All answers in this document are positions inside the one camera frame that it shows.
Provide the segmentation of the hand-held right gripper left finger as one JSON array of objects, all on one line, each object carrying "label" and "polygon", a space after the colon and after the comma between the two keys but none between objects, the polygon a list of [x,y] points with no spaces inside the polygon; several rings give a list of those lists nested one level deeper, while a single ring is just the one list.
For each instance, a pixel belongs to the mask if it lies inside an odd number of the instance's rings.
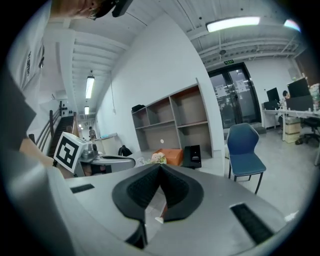
[{"label": "hand-held right gripper left finger", "polygon": [[89,214],[82,234],[95,250],[149,250],[162,225],[147,216],[160,187],[160,164],[69,179],[68,186]]}]

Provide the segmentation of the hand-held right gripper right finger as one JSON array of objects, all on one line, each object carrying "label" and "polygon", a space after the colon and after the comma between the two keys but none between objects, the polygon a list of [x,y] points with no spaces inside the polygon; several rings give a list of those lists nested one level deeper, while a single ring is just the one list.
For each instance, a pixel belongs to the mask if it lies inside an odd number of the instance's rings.
[{"label": "hand-held right gripper right finger", "polygon": [[229,256],[252,249],[255,242],[232,212],[234,205],[247,205],[273,234],[285,226],[277,208],[239,183],[189,168],[172,168],[201,184],[203,200],[188,218],[164,223],[147,245],[149,254]]}]

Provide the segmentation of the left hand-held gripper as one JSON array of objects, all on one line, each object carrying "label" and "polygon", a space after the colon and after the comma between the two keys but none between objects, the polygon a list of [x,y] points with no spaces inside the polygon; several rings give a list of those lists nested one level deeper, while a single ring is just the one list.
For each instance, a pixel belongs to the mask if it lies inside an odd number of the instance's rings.
[{"label": "left hand-held gripper", "polygon": [[136,161],[127,156],[99,155],[97,146],[68,132],[62,132],[53,156],[62,167],[77,173],[80,163],[92,165],[92,172],[115,173],[134,168]]}]

